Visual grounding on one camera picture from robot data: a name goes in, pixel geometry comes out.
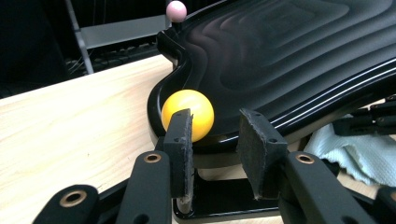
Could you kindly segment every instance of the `black curved tray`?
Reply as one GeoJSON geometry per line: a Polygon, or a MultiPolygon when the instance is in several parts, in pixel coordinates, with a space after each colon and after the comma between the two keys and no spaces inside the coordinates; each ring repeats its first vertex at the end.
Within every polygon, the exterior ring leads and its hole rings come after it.
{"type": "Polygon", "coordinates": [[[239,109],[264,114],[289,142],[396,93],[396,4],[391,0],[229,0],[158,33],[175,70],[152,90],[148,119],[194,89],[215,123],[195,154],[234,152],[239,109]]]}

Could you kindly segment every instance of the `wooden surface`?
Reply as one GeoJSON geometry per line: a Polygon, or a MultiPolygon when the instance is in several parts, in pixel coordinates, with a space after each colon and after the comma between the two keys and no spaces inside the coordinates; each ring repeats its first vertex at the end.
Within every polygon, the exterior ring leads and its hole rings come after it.
{"type": "MultiPolygon", "coordinates": [[[[0,223],[31,223],[53,194],[71,185],[102,192],[127,178],[135,158],[153,149],[146,103],[171,70],[156,56],[1,100],[0,223]]],[[[215,172],[241,174],[237,166],[215,172]]],[[[356,184],[348,177],[343,182],[356,184]]],[[[373,188],[357,185],[375,195],[373,188]]]]}

